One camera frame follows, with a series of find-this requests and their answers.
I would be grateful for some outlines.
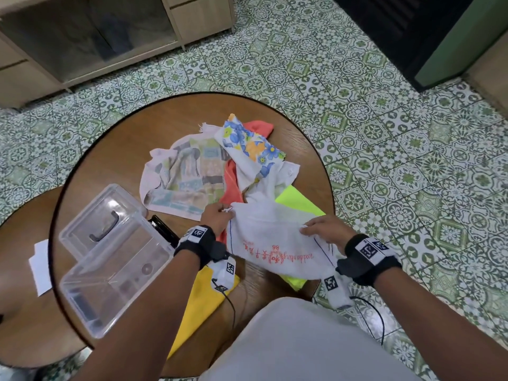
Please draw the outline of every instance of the container handle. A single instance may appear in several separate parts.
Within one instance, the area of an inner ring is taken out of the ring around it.
[[[109,232],[111,230],[113,230],[113,227],[116,226],[116,224],[118,223],[118,220],[120,219],[120,217],[118,216],[118,214],[115,212],[115,211],[111,211],[111,215],[113,216],[114,218],[114,221],[113,223],[111,224],[110,227],[108,227],[102,234],[100,234],[98,237],[95,236],[94,234],[90,234],[89,237],[90,239],[92,239],[92,241],[94,242],[99,242],[101,239],[103,239],[106,235],[109,234]]]

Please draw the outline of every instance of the yellow cloth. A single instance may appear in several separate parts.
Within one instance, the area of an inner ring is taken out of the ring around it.
[[[309,199],[307,199],[303,194],[298,191],[295,187],[289,186],[287,187],[276,199],[275,201],[277,203],[280,203],[282,205],[291,207],[295,210],[301,210],[305,212],[310,212],[311,214],[314,214],[315,216],[321,216],[325,215],[321,209],[316,206],[314,203],[312,203]],[[298,291],[300,290],[305,282],[307,282],[306,279],[300,279],[300,278],[293,278],[289,277],[288,275],[281,275],[281,278],[289,283],[289,286],[293,288],[293,290]]]
[[[178,348],[194,334],[198,327],[200,327],[201,324],[205,322],[205,320],[210,317],[215,309],[224,301],[224,295],[216,292],[210,285],[212,275],[213,270],[205,266],[196,276],[194,285],[190,291],[191,295],[189,297],[189,301],[187,302],[185,313],[183,314],[180,329],[178,329],[175,342],[168,354],[168,358],[170,358],[173,353],[175,353]],[[240,278],[235,275],[233,288],[235,288],[238,283],[240,283]]]

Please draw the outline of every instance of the clear plastic box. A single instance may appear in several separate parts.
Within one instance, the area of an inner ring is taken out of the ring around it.
[[[118,188],[108,186],[60,234],[70,252],[85,253],[64,275],[60,289],[94,338],[111,329],[174,252],[145,219],[146,209],[139,211],[136,200]],[[108,213],[109,223],[99,224]]]

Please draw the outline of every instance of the round wooden table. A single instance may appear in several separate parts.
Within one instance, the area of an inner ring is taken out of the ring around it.
[[[0,363],[37,368],[85,347],[67,323],[54,292],[37,296],[29,258],[34,244],[48,238],[60,188],[24,204],[0,227]]]
[[[274,125],[269,140],[283,150],[286,160],[299,164],[295,187],[326,213],[334,213],[332,189],[318,153],[305,135],[284,115],[247,97],[226,93],[191,93],[170,97],[146,106],[119,121],[101,136],[82,156],[60,195],[53,216],[50,238],[50,271],[54,285],[76,263],[59,242],[60,231],[111,183],[118,183],[139,198],[143,167],[150,150],[169,148],[176,140],[199,132],[203,122],[222,126],[229,114],[242,122],[263,120]],[[172,215],[157,215],[178,235],[196,222]],[[227,302],[210,316],[194,335],[166,362],[163,377],[192,377],[208,369],[217,351],[227,348],[249,320],[270,301],[280,297],[310,299],[319,282],[310,281],[299,292],[293,291],[279,276],[237,259],[240,285],[230,298],[236,308],[236,325],[231,331],[232,308]],[[91,339],[77,315],[57,290],[63,313],[91,347]]]

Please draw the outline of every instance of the patterned cloth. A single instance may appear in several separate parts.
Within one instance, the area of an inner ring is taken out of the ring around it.
[[[207,204],[224,195],[228,154],[213,138],[220,128],[203,124],[201,134],[155,149],[144,168],[140,198],[148,210],[199,221]]]
[[[241,191],[266,178],[270,169],[282,164],[285,158],[284,152],[270,144],[264,136],[245,128],[234,114],[229,116],[223,130],[217,132],[215,139],[221,142],[237,165],[240,153],[248,156],[251,163],[242,163],[240,166],[242,173],[238,175],[238,187]]]

